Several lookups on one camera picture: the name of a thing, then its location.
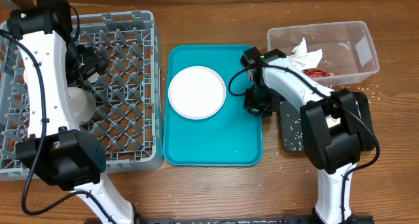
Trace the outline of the grey metal bowl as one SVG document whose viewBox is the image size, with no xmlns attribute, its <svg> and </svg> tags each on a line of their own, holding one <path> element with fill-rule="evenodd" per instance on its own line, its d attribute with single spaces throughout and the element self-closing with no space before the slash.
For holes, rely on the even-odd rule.
<svg viewBox="0 0 419 224">
<path fill-rule="evenodd" d="M 95 97 L 86 90 L 77 87 L 69 87 L 68 93 L 68 106 L 72 118 L 77 125 L 83 125 L 94 116 L 96 111 Z"/>
</svg>

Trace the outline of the white plate with rice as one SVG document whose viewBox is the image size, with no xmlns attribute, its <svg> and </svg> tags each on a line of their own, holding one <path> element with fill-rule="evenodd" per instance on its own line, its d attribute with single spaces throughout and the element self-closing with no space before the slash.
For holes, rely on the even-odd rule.
<svg viewBox="0 0 419 224">
<path fill-rule="evenodd" d="M 191 120 L 215 115 L 227 97 L 225 82 L 215 70 L 191 66 L 176 73 L 168 87 L 168 99 L 173 110 Z"/>
</svg>

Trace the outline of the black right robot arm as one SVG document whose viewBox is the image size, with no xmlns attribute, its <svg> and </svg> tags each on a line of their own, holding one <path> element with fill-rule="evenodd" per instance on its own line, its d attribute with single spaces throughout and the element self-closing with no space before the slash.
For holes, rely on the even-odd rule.
<svg viewBox="0 0 419 224">
<path fill-rule="evenodd" d="M 299 71 L 278 49 L 253 47 L 240 58 L 253 86 L 242 93 L 244 109 L 269 117 L 280 98 L 299 113 L 304 152 L 318 170 L 318 199 L 312 215 L 285 217 L 286 223 L 374 223 L 350 209 L 352 174 L 374 164 L 380 144 L 373 132 L 369 101 L 362 92 L 334 91 Z"/>
</svg>

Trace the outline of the white plastic cup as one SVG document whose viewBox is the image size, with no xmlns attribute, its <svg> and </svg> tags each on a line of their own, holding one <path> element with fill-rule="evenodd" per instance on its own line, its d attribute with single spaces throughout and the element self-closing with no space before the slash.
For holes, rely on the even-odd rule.
<svg viewBox="0 0 419 224">
<path fill-rule="evenodd" d="M 87 81 L 88 81 L 90 84 L 95 84 L 95 82 L 96 82 L 99 78 L 100 78 L 100 74 L 99 74 L 99 73 L 94 73 L 93 75 L 91 75 L 91 76 L 87 79 Z"/>
</svg>

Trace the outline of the red snack wrapper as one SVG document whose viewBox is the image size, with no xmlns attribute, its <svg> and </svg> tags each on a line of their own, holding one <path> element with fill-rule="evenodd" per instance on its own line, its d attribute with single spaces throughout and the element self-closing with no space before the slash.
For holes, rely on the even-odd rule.
<svg viewBox="0 0 419 224">
<path fill-rule="evenodd" d="M 314 78 L 314 77 L 333 77 L 336 74 L 333 72 L 328 72 L 325 71 L 323 69 L 320 68 L 309 68 L 309 69 L 304 69 L 302 71 L 305 75 L 307 75 L 308 77 Z"/>
</svg>

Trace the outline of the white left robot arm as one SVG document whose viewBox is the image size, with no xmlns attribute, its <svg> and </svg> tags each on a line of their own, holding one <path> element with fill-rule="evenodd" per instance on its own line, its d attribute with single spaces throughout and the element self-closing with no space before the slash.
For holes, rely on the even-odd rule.
<svg viewBox="0 0 419 224">
<path fill-rule="evenodd" d="M 1 35 L 18 46 L 29 94 L 28 139 L 16 155 L 30 176 L 77 196 L 102 223 L 141 223 L 134 205 L 105 173 L 100 141 L 80 127 L 96 110 L 94 96 L 75 83 L 96 79 L 109 65 L 104 54 L 77 42 L 80 24 L 66 0 L 37 0 L 10 13 Z"/>
</svg>

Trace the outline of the white napkin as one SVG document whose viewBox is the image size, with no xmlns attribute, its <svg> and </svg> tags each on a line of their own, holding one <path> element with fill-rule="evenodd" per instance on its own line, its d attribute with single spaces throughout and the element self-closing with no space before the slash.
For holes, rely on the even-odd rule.
<svg viewBox="0 0 419 224">
<path fill-rule="evenodd" d="M 319 63 L 323 58 L 323 51 L 322 49 L 318 49 L 309 52 L 306 39 L 302 38 L 300 44 L 293 48 L 292 55 L 288 56 L 288 58 L 298 70 L 304 71 L 306 69 L 313 69 L 319 66 Z"/>
</svg>

